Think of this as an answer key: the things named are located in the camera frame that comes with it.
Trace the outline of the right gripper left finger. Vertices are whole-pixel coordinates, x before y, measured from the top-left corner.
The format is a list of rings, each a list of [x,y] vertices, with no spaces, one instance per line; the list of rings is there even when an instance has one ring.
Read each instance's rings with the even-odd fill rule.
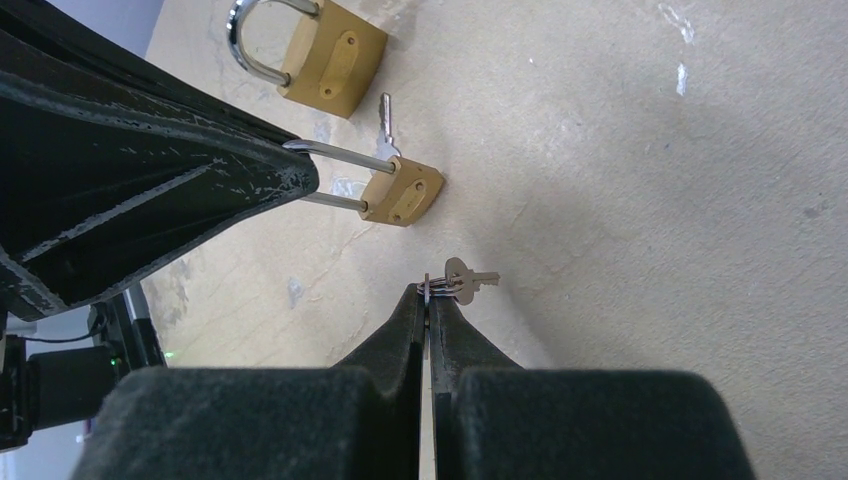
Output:
[[[106,397],[76,479],[414,479],[424,307],[328,368],[148,367]]]

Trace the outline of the silver padlock key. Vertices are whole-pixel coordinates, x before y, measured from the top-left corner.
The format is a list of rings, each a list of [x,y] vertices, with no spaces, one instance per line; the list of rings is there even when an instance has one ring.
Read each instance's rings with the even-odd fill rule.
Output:
[[[400,156],[400,152],[394,144],[392,135],[391,96],[387,92],[383,92],[380,97],[379,120],[380,132],[376,140],[375,156],[388,161],[394,156]]]

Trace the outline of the small keys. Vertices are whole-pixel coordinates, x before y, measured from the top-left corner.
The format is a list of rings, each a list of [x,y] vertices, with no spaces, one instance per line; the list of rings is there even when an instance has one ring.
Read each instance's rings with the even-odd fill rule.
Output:
[[[499,281],[497,272],[475,272],[459,257],[451,257],[445,262],[442,277],[426,275],[425,280],[416,285],[416,291],[424,296],[425,302],[435,297],[447,297],[465,306],[473,302],[483,285],[497,286]]]

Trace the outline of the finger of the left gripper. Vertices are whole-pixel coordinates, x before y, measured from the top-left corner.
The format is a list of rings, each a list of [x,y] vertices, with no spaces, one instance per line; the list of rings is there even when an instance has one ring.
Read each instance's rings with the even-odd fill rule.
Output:
[[[291,134],[46,1],[1,5],[1,310],[109,298],[234,224],[314,193]]]

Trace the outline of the small brass padlock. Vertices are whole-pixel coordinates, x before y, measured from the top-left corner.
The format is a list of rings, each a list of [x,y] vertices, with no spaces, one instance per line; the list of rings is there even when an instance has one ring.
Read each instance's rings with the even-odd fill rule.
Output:
[[[439,170],[403,156],[394,155],[385,161],[313,140],[293,140],[283,147],[291,152],[317,154],[373,169],[375,174],[359,199],[321,192],[303,198],[311,203],[356,211],[367,222],[410,226],[427,212],[445,183]]]

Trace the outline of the large brass padlock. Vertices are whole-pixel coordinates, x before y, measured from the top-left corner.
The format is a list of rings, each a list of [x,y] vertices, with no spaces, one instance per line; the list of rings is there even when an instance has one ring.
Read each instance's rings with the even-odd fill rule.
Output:
[[[261,3],[236,1],[229,10],[227,40],[232,56],[252,76],[277,87],[285,99],[348,119],[368,92],[389,35],[334,1],[286,1],[300,13],[283,63],[268,66],[243,42],[243,28]]]

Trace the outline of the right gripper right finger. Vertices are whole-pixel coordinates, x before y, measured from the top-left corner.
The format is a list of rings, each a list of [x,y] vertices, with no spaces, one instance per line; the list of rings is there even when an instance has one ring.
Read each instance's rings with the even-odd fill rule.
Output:
[[[447,298],[428,305],[441,479],[751,479],[730,412],[675,370],[525,369]]]

